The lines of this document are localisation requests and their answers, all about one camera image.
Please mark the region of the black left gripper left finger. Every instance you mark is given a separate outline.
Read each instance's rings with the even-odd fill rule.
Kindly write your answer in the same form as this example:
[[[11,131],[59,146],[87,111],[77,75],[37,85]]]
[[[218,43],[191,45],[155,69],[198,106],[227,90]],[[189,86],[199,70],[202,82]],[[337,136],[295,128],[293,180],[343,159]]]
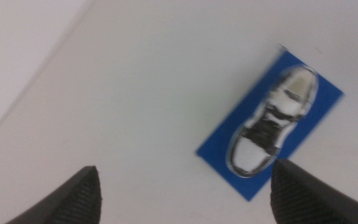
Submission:
[[[96,166],[85,166],[8,224],[98,224],[102,196]]]

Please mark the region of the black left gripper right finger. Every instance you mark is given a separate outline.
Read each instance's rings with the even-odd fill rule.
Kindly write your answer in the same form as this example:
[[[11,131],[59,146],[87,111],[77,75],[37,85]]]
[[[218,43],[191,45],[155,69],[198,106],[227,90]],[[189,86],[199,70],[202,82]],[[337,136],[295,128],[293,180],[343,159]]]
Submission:
[[[358,201],[288,159],[273,164],[270,206],[281,224],[358,224]]]

